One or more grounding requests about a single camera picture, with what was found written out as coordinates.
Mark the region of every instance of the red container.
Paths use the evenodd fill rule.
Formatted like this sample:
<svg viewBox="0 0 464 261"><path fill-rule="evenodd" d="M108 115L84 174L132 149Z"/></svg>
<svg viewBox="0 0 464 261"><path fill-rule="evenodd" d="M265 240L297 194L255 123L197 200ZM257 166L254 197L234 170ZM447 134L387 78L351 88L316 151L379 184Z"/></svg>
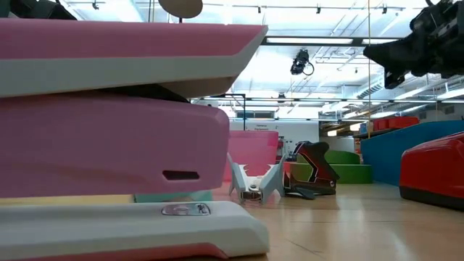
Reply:
<svg viewBox="0 0 464 261"><path fill-rule="evenodd" d="M374 131L382 131L389 128L389 119L374 120Z"/></svg>
<svg viewBox="0 0 464 261"><path fill-rule="evenodd" d="M405 151L399 191L405 199L464 210L464 132Z"/></svg>
<svg viewBox="0 0 464 261"><path fill-rule="evenodd" d="M419 124L417 117L393 117L388 119L388 128L406 128Z"/></svg>

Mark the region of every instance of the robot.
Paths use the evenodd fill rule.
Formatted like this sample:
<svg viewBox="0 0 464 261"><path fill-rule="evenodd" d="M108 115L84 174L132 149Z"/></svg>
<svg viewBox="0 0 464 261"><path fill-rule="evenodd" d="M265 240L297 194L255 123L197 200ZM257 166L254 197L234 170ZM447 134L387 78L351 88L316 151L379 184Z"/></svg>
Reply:
<svg viewBox="0 0 464 261"><path fill-rule="evenodd" d="M367 58L385 68L387 89L404 82L409 72L418 77L439 73L442 78L464 74L463 2L426 2L428 7L410 22L410 35L364 49Z"/></svg>

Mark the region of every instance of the blue wall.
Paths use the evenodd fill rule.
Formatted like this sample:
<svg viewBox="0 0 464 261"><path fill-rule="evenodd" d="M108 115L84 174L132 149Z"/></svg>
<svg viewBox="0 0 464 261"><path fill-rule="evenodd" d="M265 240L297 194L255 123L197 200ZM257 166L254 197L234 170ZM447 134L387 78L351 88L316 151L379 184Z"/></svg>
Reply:
<svg viewBox="0 0 464 261"><path fill-rule="evenodd" d="M406 149L464 131L464 120L421 123L361 141L364 164L372 165L373 180L399 185L401 156Z"/></svg>

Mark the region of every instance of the round disc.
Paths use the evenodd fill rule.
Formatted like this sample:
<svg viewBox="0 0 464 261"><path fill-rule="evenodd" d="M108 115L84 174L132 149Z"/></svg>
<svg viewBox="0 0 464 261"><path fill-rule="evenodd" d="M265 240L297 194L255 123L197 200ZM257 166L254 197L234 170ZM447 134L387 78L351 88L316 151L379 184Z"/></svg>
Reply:
<svg viewBox="0 0 464 261"><path fill-rule="evenodd" d="M202 0L159 0L159 5L169 14L179 18L193 18L203 9Z"/></svg>

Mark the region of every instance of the black camera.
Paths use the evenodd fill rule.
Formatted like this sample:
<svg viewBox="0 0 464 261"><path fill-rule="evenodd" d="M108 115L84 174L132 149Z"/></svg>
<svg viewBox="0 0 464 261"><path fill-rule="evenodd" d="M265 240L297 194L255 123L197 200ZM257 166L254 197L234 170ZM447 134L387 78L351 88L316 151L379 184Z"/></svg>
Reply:
<svg viewBox="0 0 464 261"><path fill-rule="evenodd" d="M306 66L310 65L312 67L312 72L310 74L305 73ZM314 67L310 63L310 55L307 53L307 50L301 49L299 50L297 57L293 59L293 64L290 67L290 73L292 75L312 75L314 72Z"/></svg>

